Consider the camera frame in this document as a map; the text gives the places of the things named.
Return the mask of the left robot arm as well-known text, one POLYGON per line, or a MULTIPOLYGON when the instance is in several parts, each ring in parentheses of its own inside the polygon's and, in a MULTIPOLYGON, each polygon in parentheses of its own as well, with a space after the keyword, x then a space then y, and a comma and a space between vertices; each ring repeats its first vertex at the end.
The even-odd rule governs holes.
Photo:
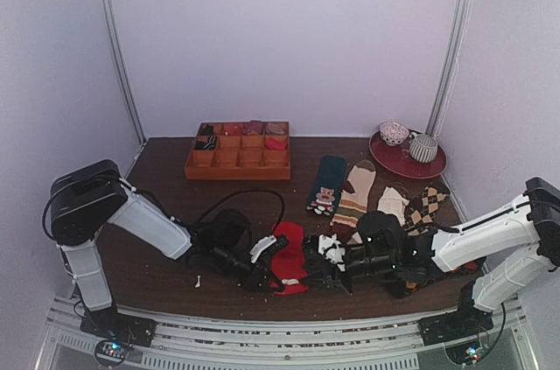
POLYGON ((166 212, 153 194, 133 186, 108 159, 56 178, 41 220, 46 237, 66 261, 85 309, 93 312, 93 326, 108 339, 126 329, 124 316, 112 309, 115 301, 98 249, 109 229, 127 233, 173 261, 203 255, 248 290, 285 288, 271 262, 287 247, 286 237, 269 235, 240 248, 242 238, 251 236, 243 213, 216 204, 185 223, 166 212))

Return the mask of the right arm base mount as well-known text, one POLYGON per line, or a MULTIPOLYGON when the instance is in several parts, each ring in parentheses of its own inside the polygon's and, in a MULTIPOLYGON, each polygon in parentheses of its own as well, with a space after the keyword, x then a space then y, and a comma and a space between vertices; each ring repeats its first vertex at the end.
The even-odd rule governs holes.
POLYGON ((455 365, 466 367, 482 359, 485 343, 481 336, 494 328, 492 314, 474 308, 422 318, 418 322, 425 346, 451 343, 444 348, 455 365))

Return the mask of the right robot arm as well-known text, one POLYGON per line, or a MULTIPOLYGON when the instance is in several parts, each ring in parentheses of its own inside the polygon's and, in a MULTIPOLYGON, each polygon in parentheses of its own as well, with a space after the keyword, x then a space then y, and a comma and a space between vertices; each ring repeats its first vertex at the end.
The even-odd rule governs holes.
POLYGON ((354 279, 377 276, 385 290, 401 299, 468 265, 502 250, 511 254, 489 274, 467 284, 449 329, 460 337, 544 272, 559 267, 559 191, 543 178, 531 178, 526 190, 495 211, 455 227, 416 224, 405 231, 395 215, 372 211, 358 221, 360 243, 336 235, 304 238, 308 285, 353 291, 354 279))

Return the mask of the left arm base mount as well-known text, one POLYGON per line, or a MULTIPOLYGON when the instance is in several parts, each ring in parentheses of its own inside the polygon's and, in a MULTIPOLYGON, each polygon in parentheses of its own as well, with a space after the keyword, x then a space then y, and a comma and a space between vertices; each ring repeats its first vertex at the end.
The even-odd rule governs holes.
POLYGON ((94 345, 94 359, 104 367, 117 367, 127 360, 136 346, 151 346, 156 326, 153 319, 117 312, 100 318, 84 314, 80 330, 100 338, 94 345))

